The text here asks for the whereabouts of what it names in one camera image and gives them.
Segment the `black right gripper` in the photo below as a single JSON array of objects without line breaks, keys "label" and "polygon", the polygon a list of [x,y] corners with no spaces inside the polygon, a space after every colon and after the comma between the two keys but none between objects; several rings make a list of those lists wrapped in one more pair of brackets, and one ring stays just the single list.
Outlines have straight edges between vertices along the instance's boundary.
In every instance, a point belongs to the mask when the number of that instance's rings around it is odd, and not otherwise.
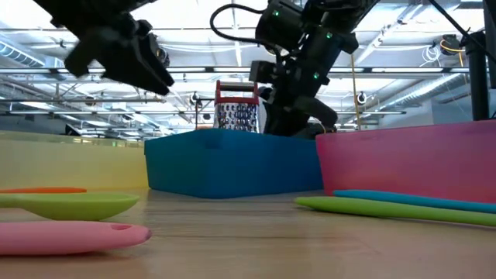
[{"label": "black right gripper", "polygon": [[335,133],[338,115],[315,97],[299,96],[292,106],[269,102],[274,89],[262,87],[266,111],[264,134],[273,136],[317,136]]}]

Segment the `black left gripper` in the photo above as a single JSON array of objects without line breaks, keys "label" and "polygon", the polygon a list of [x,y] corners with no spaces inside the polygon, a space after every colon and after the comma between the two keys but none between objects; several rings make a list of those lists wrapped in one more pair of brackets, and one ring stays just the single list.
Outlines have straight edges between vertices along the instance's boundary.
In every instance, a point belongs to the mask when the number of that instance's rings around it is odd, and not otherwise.
[{"label": "black left gripper", "polygon": [[88,28],[65,67],[79,78],[89,74],[89,64],[96,60],[104,67],[104,78],[167,95],[174,79],[151,29],[146,20],[135,19]]}]

